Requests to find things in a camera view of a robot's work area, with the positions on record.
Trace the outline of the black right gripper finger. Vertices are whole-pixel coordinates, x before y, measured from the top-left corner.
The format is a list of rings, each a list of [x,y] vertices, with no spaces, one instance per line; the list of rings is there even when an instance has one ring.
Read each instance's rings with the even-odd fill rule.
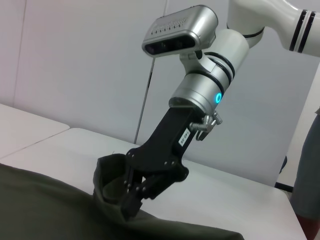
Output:
[[[141,183],[141,196],[143,199],[154,200],[175,182],[172,177],[166,174],[150,176]]]
[[[120,201],[120,210],[124,216],[136,216],[142,206],[142,178],[142,174],[134,169],[125,172],[125,194]]]

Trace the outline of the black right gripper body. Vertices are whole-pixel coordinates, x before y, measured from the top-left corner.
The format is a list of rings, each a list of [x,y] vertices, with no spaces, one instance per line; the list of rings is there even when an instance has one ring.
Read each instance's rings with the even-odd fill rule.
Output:
[[[182,157],[195,132],[193,107],[171,107],[161,119],[149,139],[140,147],[130,149],[125,157],[126,180],[160,178],[161,181],[184,181],[189,170]]]

